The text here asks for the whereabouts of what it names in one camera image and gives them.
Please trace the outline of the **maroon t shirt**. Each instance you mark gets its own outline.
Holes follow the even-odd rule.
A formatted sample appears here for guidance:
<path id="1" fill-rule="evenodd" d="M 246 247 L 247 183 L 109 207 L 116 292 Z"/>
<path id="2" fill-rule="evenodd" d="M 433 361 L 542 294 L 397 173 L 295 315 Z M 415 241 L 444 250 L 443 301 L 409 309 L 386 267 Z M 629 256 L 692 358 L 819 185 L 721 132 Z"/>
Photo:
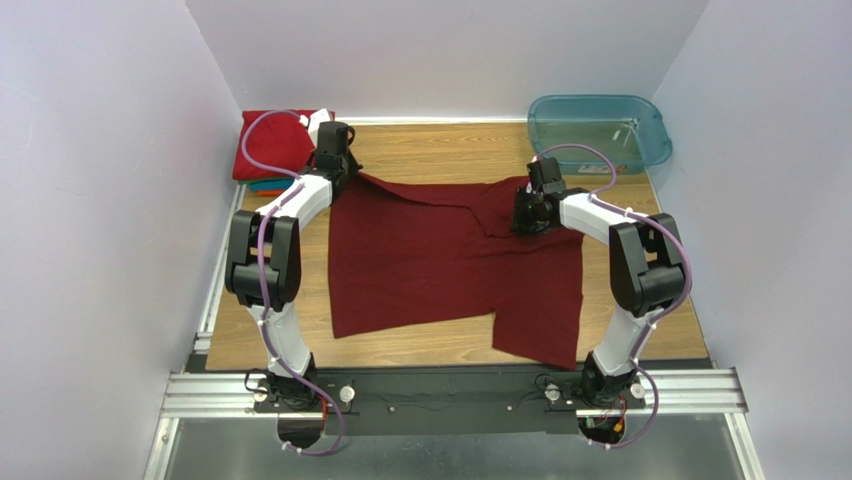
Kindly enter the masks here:
<path id="1" fill-rule="evenodd" d="M 495 349 L 573 369 L 584 237 L 511 230 L 521 177 L 409 185 L 369 175 L 332 205 L 328 283 L 338 338 L 492 314 Z"/>

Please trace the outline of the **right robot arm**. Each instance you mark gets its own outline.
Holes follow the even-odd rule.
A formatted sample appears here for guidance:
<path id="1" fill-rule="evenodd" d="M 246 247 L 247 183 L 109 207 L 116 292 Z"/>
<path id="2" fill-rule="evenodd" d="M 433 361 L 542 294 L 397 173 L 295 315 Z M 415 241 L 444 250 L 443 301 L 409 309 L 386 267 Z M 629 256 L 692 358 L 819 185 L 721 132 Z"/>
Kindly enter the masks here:
<path id="1" fill-rule="evenodd" d="M 539 234 L 555 228 L 580 232 L 607 246 L 616 307 L 603 340 L 587 356 L 578 395 L 602 405 L 628 390 L 639 356 L 662 316 L 684 302 L 691 275 L 674 218 L 645 215 L 570 189 L 554 158 L 527 165 L 528 184 L 517 189 L 511 229 Z"/>

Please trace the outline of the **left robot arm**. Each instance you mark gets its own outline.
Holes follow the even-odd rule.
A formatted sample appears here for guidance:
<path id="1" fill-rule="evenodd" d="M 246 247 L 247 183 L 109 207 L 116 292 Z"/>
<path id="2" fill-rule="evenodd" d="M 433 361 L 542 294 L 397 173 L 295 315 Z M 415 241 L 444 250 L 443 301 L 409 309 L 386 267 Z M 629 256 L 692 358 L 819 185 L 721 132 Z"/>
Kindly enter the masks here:
<path id="1" fill-rule="evenodd" d="M 268 205 L 239 210 L 231 219 L 224 282 L 251 314 L 266 349 L 265 378 L 252 390 L 259 402 L 300 411 L 321 398 L 294 307 L 302 280 L 301 231 L 357 176 L 354 137 L 343 122 L 319 124 L 315 148 L 292 186 Z"/>

